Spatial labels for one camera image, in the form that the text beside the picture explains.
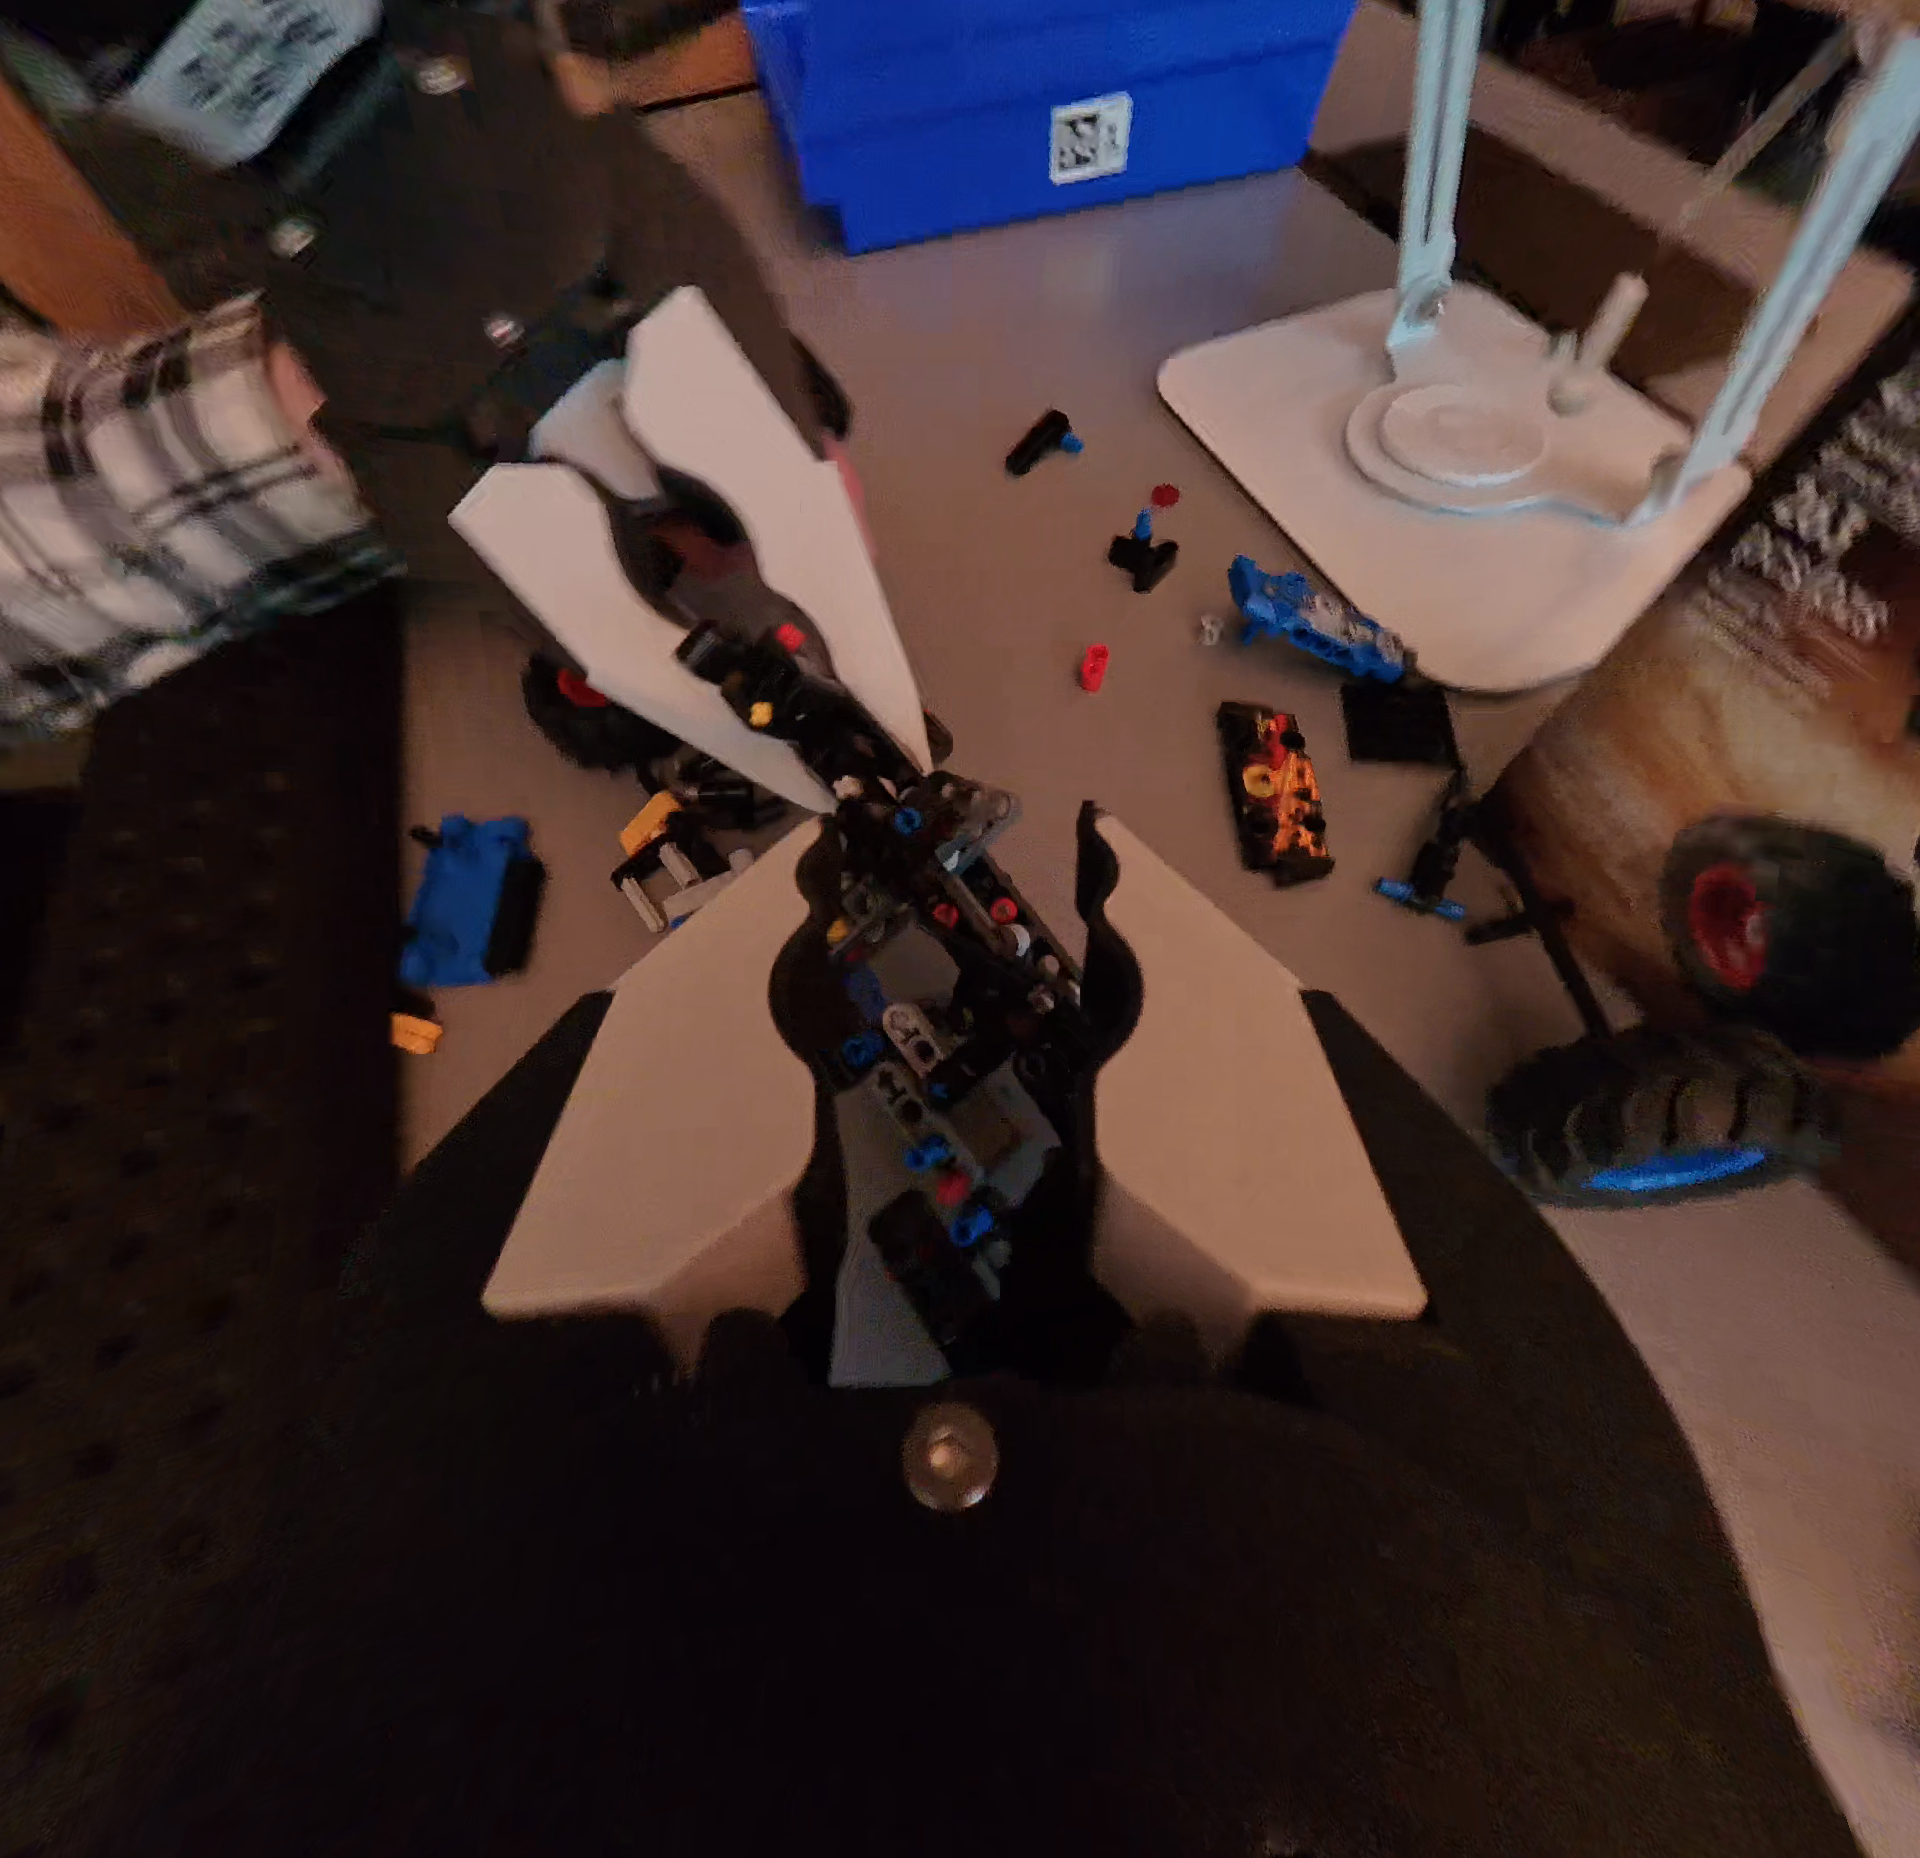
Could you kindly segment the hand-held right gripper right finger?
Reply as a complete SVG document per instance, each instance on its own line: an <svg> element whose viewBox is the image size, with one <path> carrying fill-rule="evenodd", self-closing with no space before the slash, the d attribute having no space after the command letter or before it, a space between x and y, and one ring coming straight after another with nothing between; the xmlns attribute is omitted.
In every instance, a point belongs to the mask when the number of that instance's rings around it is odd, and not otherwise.
<svg viewBox="0 0 1920 1858"><path fill-rule="evenodd" d="M1084 1264L1133 1324L1417 1323L1421 1268L1303 984L1104 807L1074 816Z"/></svg>

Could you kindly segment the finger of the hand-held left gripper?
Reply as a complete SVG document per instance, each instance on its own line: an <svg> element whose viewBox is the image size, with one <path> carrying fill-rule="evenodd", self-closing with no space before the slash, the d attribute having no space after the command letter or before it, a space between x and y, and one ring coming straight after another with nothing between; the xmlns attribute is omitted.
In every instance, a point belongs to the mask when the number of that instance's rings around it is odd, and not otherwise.
<svg viewBox="0 0 1920 1858"><path fill-rule="evenodd" d="M679 663L681 619L658 618L629 578L591 479L571 466L492 466L449 513L462 547L538 618L589 669L589 690L757 780L803 809L826 809L826 784L757 732L718 684Z"/></svg>
<svg viewBox="0 0 1920 1858"><path fill-rule="evenodd" d="M668 291L630 324L623 414L657 470L707 488L739 521L757 578L813 619L826 669L929 771L925 696L852 488L701 284Z"/></svg>

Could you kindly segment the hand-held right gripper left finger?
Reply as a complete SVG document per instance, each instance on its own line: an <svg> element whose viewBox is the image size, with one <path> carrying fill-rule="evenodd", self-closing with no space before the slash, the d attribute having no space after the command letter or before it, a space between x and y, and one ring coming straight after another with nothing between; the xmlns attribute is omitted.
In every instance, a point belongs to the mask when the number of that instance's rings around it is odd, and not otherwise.
<svg viewBox="0 0 1920 1858"><path fill-rule="evenodd" d="M636 1318L707 1333L806 1295L795 1189L813 1069L771 1020L771 963L806 930L786 836L615 984L544 1164L480 1288L492 1323Z"/></svg>

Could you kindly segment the black panel with orange print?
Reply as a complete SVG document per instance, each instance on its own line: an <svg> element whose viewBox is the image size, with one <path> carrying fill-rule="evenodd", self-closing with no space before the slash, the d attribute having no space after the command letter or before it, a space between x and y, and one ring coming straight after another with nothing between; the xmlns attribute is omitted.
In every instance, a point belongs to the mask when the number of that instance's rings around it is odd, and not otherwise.
<svg viewBox="0 0 1920 1858"><path fill-rule="evenodd" d="M1284 890L1323 886L1334 875L1334 847L1299 718L1256 700L1220 700L1216 739L1239 863Z"/></svg>

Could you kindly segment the toy truck chassis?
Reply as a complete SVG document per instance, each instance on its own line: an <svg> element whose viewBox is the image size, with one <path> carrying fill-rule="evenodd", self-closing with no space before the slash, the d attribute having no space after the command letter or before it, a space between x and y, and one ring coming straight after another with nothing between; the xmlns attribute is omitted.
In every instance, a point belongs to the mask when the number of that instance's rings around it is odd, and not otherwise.
<svg viewBox="0 0 1920 1858"><path fill-rule="evenodd" d="M771 1031L813 1078L803 1264L868 1243L957 1379L1093 1385L1126 1335L1093 1277L1093 1078L1126 1047L1142 967L1108 930L1096 809L1074 825L1093 981L992 847L1021 803L909 748L803 639L701 619L681 669L826 790L803 847L803 930L771 957Z"/></svg>

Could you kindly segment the grey desk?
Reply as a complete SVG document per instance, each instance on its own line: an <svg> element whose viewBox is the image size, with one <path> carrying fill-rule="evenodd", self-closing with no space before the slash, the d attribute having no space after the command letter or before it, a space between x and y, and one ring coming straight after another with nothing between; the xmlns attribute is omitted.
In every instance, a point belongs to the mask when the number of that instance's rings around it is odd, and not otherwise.
<svg viewBox="0 0 1920 1858"><path fill-rule="evenodd" d="M795 333L854 411L880 578L957 766L1023 803L1004 863L1079 946L1067 836L1108 807L1188 886L1334 992L1466 1132L1486 1093L1578 1011L1531 939L1377 901L1407 875L1441 771L1352 766L1334 669L1256 642L1201 647L1229 552L1293 543L1163 414L1159 363L1293 307L1387 284L1387 243L1303 171L1178 188L880 259L826 250L795 205L757 93L641 117L731 214ZM1004 475L1063 411L1079 458ZM1178 569L1134 600L1108 568L1159 479ZM1108 642L1104 696L1074 655ZM1239 863L1216 708L1299 718L1334 875L1284 890ZM1702 1461L1756 1597L1768 1654L1864 1851L1913 1851L1913 1277L1820 1189L1564 1213Z"/></svg>

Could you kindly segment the person's left hand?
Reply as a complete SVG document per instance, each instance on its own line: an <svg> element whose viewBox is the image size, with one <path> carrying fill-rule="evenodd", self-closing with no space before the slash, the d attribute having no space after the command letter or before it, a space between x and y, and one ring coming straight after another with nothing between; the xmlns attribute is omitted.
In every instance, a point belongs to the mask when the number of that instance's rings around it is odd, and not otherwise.
<svg viewBox="0 0 1920 1858"><path fill-rule="evenodd" d="M303 445L316 458L331 455L326 425L320 425L326 391L320 391L320 383L307 374L307 363L303 363L284 340L267 340L264 371L267 371L267 391L273 391L284 425L298 430L298 445Z"/></svg>

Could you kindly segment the black wheel with red hub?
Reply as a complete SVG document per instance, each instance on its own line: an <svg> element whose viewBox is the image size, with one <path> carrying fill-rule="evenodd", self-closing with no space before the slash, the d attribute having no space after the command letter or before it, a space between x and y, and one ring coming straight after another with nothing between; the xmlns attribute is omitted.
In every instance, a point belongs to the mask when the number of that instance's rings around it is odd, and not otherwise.
<svg viewBox="0 0 1920 1858"><path fill-rule="evenodd" d="M636 771L648 780L658 759L681 748L668 725L648 718L615 708L600 696L578 666L533 647L520 669L520 708L538 724L538 732L589 771Z"/></svg>

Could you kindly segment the blue body panel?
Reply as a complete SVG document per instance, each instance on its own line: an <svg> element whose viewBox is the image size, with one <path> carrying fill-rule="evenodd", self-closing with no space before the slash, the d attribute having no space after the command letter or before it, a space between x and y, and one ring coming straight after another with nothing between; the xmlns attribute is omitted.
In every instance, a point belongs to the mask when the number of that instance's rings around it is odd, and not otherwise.
<svg viewBox="0 0 1920 1858"><path fill-rule="evenodd" d="M544 859L526 816L458 816L415 827L421 890L403 918L396 984L462 992L533 963Z"/></svg>

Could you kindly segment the black tyre on axle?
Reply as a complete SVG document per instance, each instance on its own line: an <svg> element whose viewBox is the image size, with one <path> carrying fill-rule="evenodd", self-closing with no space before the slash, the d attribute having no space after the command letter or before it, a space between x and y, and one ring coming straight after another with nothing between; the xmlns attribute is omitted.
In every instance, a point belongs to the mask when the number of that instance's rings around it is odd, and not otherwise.
<svg viewBox="0 0 1920 1858"><path fill-rule="evenodd" d="M1844 1147L1834 1084L1756 1020L1661 1031L1609 1023L1568 901L1514 912L1539 936L1578 1041L1517 1060L1486 1093L1493 1164L1539 1201L1649 1210L1820 1174Z"/></svg>

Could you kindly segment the blue storage bin with tag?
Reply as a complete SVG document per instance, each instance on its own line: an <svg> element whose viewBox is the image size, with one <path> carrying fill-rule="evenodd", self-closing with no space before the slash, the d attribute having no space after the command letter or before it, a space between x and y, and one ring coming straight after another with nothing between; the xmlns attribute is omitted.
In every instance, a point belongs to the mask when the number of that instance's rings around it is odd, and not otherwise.
<svg viewBox="0 0 1920 1858"><path fill-rule="evenodd" d="M1293 169L1352 0L739 0L847 250Z"/></svg>

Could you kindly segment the black square plate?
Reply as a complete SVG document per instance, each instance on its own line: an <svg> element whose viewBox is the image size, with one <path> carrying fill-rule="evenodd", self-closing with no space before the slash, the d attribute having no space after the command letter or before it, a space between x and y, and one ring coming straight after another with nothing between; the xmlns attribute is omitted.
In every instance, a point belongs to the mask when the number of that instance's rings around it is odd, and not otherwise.
<svg viewBox="0 0 1920 1858"><path fill-rule="evenodd" d="M1336 690L1336 718L1352 766L1459 766L1452 696L1441 684L1348 680Z"/></svg>

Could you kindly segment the toy truck set box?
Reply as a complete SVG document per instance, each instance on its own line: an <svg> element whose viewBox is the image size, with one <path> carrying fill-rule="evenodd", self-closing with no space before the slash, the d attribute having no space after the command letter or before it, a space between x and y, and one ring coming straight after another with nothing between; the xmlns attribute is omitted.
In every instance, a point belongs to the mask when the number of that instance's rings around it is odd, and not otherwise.
<svg viewBox="0 0 1920 1858"><path fill-rule="evenodd" d="M1517 849L1640 1023L1834 1084L1820 1189L1913 1268L1920 363L1878 363L1503 766Z"/></svg>

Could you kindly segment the blue panel with white print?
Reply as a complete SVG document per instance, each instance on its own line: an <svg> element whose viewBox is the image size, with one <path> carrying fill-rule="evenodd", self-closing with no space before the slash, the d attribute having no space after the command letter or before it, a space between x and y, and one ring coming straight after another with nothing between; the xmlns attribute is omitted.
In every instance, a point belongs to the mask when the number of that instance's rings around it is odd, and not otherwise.
<svg viewBox="0 0 1920 1858"><path fill-rule="evenodd" d="M1250 552L1239 552L1229 605L1239 642L1293 642L1299 655L1367 684L1397 684L1409 669L1397 630L1362 618L1303 569L1258 569Z"/></svg>

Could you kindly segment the white document stand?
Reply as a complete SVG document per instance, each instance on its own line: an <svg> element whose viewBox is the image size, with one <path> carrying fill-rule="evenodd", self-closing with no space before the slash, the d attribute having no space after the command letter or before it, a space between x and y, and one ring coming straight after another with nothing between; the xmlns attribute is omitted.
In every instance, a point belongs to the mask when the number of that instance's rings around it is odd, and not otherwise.
<svg viewBox="0 0 1920 1858"><path fill-rule="evenodd" d="M1397 281L1168 350L1163 411L1284 536L1466 696L1601 666L1752 488L1746 445L1920 121L1909 24L1847 24L1864 93L1792 249L1687 430L1612 374L1648 281L1578 337L1453 281L1453 198L1486 0L1421 0L1397 188Z"/></svg>

